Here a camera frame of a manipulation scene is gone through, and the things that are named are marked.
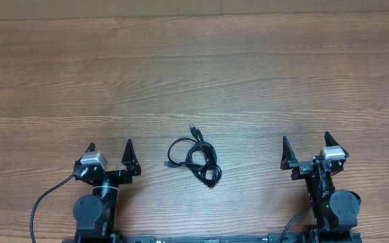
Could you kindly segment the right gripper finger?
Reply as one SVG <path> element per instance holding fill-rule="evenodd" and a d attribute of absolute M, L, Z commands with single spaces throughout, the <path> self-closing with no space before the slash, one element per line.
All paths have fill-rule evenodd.
<path fill-rule="evenodd" d="M 326 146 L 339 146 L 339 144 L 328 131 L 324 133 L 323 137 L 326 142 Z"/>
<path fill-rule="evenodd" d="M 295 163 L 298 163 L 296 155 L 292 150 L 292 147 L 289 143 L 287 136 L 283 136 L 283 149 L 282 149 L 282 160 L 280 164 L 280 169 L 282 170 L 292 169 Z"/>

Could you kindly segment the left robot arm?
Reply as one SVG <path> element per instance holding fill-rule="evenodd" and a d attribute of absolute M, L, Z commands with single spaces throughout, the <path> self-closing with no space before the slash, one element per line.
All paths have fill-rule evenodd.
<path fill-rule="evenodd" d="M 126 168 L 107 170 L 107 159 L 90 143 L 86 152 L 74 164 L 73 176 L 93 187 L 90 194 L 80 197 L 73 208 L 76 220 L 75 242 L 122 243 L 127 239 L 115 228 L 119 186 L 131 184 L 141 175 L 133 143 L 127 140 L 121 164 Z"/>

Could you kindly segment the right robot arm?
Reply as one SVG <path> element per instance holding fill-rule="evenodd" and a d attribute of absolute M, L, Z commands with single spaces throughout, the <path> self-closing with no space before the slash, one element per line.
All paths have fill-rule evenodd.
<path fill-rule="evenodd" d="M 290 142 L 283 137 L 280 169 L 291 170 L 292 180 L 304 180 L 310 204 L 296 214 L 280 234 L 280 242 L 361 242 L 354 234 L 361 197 L 349 190 L 337 190 L 332 176 L 344 169 L 349 153 L 337 143 L 329 132 L 323 135 L 326 145 L 311 161 L 297 160 Z M 289 234 L 290 226 L 306 212 L 312 210 L 314 225 L 306 225 L 302 232 Z"/>

